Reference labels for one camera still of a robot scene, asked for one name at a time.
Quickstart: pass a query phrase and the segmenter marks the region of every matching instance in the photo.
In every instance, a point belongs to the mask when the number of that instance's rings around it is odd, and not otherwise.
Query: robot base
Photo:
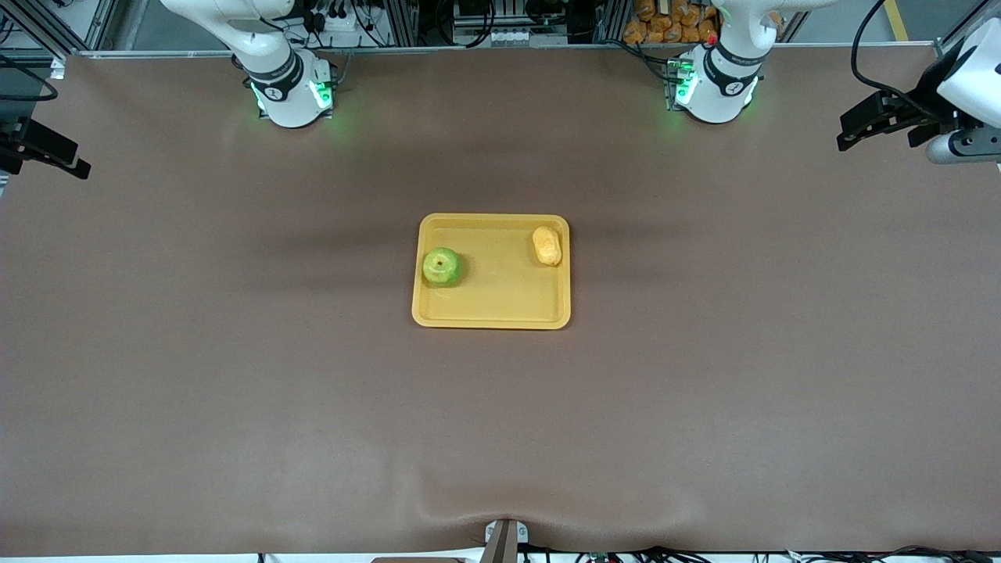
[[[302,78],[284,100],[268,99],[253,88],[260,117],[289,128],[304,127],[321,116],[329,117],[336,92],[336,70],[331,69],[328,61],[305,50],[296,49],[295,53],[302,59]]]
[[[684,108],[696,119],[707,123],[726,123],[736,118],[741,110],[751,103],[751,96],[758,79],[755,78],[747,88],[744,88],[741,95],[724,95],[719,86],[707,76],[706,53],[706,47],[698,45],[679,56],[681,59],[692,61],[692,68],[688,71],[687,78],[673,88],[672,105]]]

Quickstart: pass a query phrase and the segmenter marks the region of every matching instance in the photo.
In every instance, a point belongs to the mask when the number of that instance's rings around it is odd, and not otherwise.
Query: table
[[[907,87],[926,47],[866,49]],[[0,555],[1001,542],[1001,175],[847,153],[842,48],[665,111],[619,51],[358,56],[330,120],[224,59],[71,60],[86,182],[0,199]],[[558,213],[562,331],[409,314],[432,211]]]

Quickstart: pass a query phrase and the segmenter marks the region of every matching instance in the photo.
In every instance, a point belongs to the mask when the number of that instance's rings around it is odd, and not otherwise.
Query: yellow tray
[[[563,260],[556,266],[536,258],[532,231],[544,225],[560,233]],[[437,246],[462,260],[450,288],[429,286],[421,272],[424,254]],[[570,321],[570,225],[559,215],[427,215],[417,237],[411,313],[424,327],[562,329]]]

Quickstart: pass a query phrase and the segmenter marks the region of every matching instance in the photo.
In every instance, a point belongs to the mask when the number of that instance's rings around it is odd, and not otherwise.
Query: yellow potato
[[[560,249],[560,234],[548,226],[540,226],[532,233],[532,243],[536,246],[536,257],[547,265],[556,265],[563,259]]]

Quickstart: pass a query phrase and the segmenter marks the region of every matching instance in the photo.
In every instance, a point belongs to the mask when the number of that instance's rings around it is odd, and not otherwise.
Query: green apple
[[[424,256],[424,278],[435,286],[447,287],[458,282],[462,264],[451,248],[437,247]]]

